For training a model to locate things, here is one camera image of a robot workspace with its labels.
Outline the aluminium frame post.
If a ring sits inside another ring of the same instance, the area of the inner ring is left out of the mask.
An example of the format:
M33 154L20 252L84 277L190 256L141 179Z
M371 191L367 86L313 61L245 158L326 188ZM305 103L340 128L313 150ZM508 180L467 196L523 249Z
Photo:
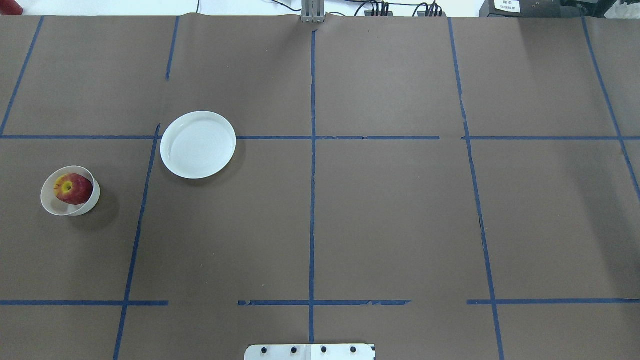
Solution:
M325 1L302 0L300 18L302 23L324 23L326 19Z

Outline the red yellow apple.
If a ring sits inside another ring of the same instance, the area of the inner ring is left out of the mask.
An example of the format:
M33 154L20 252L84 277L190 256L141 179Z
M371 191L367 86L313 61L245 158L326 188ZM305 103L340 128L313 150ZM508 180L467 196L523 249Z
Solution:
M89 201L94 191L93 183L77 173L65 173L54 182L54 195L68 205L83 205Z

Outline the white bowl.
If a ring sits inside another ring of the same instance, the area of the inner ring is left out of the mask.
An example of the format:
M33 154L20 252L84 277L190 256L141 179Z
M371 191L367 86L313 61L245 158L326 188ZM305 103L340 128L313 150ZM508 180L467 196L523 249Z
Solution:
M93 183L94 190L90 197L90 199L81 205L70 205L68 203L64 203L61 200L58 200L54 194L54 182L63 174L67 173L76 173L84 176L89 179L90 182ZM46 182L43 184L41 193L40 193L40 201L42 207L49 213L55 216L72 216L77 217L80 215L85 215L89 211L93 210L94 207L98 204L101 196L101 187L94 178L93 174L87 170L85 167L71 165L60 168L55 171L53 174L49 176Z

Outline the black box with label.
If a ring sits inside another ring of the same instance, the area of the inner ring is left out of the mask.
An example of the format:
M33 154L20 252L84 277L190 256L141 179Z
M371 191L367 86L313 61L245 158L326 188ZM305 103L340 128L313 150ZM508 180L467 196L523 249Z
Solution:
M478 10L480 18L580 18L581 10L562 0L485 0Z

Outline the white plate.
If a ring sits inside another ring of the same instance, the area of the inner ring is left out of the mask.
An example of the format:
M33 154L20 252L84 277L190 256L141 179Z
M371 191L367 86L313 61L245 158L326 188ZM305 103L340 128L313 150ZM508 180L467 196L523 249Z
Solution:
M188 112L172 121L160 142L163 164L174 175L190 180L210 177L233 159L234 127L211 111Z

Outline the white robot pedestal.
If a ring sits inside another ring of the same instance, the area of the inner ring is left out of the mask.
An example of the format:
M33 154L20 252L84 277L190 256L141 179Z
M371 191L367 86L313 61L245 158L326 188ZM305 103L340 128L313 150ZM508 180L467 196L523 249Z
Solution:
M373 344L254 344L247 347L245 360L375 360Z

